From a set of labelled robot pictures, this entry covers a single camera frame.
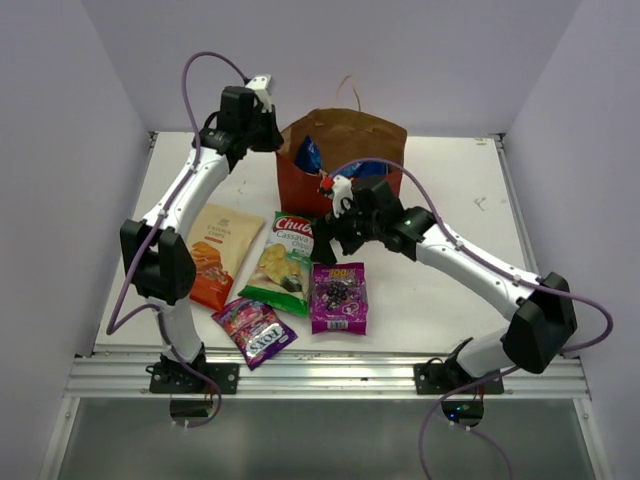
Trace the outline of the purple Cocoaland gummy bag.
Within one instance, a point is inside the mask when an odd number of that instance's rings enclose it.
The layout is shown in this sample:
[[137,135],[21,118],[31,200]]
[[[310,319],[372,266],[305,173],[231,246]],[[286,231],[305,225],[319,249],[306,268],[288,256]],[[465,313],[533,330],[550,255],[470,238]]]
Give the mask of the purple Cocoaland gummy bag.
[[362,262],[313,266],[310,297],[311,331],[364,336],[369,303]]

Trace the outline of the green Chuba cassava chips bag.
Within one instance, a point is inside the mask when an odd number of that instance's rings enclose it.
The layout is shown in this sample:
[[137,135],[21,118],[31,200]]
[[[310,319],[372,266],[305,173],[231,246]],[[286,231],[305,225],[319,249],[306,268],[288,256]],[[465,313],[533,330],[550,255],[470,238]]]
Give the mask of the green Chuba cassava chips bag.
[[313,246],[308,219],[276,212],[263,251],[239,296],[307,317]]

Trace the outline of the blue Doritos chips bag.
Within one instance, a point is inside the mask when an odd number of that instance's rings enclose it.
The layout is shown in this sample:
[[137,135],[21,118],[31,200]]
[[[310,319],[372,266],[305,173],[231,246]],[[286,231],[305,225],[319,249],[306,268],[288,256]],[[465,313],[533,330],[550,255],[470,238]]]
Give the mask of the blue Doritos chips bag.
[[[306,136],[299,147],[294,164],[309,174],[326,175],[330,172],[317,144]],[[389,166],[381,162],[357,162],[343,168],[339,174],[349,179],[360,179],[370,176],[385,176],[389,173]]]

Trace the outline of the purple Fox's candy bag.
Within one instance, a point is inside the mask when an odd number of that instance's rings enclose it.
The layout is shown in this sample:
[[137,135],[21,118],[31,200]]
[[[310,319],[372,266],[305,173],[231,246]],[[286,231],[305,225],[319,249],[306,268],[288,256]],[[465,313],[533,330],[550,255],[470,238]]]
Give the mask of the purple Fox's candy bag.
[[251,371],[298,338],[272,307],[256,300],[238,298],[211,317],[237,346]]

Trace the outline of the beige orange cassava chips bag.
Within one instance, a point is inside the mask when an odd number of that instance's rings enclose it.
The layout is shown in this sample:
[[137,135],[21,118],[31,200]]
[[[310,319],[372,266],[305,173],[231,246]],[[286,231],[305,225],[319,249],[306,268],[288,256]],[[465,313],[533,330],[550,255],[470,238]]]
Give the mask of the beige orange cassava chips bag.
[[187,239],[196,267],[190,298],[213,311],[227,303],[234,280],[265,220],[207,203]]

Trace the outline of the red brown paper bag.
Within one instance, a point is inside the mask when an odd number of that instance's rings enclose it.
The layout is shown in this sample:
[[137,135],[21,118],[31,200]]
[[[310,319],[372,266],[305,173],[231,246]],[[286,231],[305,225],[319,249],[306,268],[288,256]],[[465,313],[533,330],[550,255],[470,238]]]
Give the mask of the red brown paper bag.
[[[361,108],[318,108],[295,120],[281,132],[284,143],[276,152],[280,209],[305,217],[321,217],[331,200],[319,193],[325,173],[361,158],[393,162],[386,175],[392,191],[400,191],[408,132],[405,128],[362,111]],[[303,141],[311,139],[323,161],[321,172],[311,174],[295,165]]]

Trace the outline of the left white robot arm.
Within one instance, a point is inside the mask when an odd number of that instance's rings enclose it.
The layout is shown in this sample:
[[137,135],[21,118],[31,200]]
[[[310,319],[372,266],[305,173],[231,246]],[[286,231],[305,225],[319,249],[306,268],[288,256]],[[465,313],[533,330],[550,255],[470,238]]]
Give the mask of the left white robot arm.
[[208,379],[207,367],[195,360],[203,344],[189,300],[196,266],[186,239],[211,194],[248,151],[274,152],[282,145],[271,83],[271,76],[257,75],[224,88],[219,109],[196,128],[168,190],[142,219],[127,220],[120,229],[126,283],[154,311],[165,355],[178,362],[172,379],[185,392],[201,390]]

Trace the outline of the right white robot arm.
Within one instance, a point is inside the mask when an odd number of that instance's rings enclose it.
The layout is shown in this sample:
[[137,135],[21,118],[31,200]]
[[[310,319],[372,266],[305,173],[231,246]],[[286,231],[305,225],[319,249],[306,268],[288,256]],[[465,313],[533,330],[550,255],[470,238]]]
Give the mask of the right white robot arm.
[[541,374],[577,328],[565,278],[544,278],[513,267],[451,232],[423,207],[406,208],[381,176],[353,183],[337,175],[319,187],[331,209],[313,221],[314,262],[336,262],[330,245],[345,255],[365,242],[432,267],[483,298],[507,321],[506,328],[459,344],[445,360],[427,367],[429,383],[441,392],[468,392],[481,378],[518,367]]

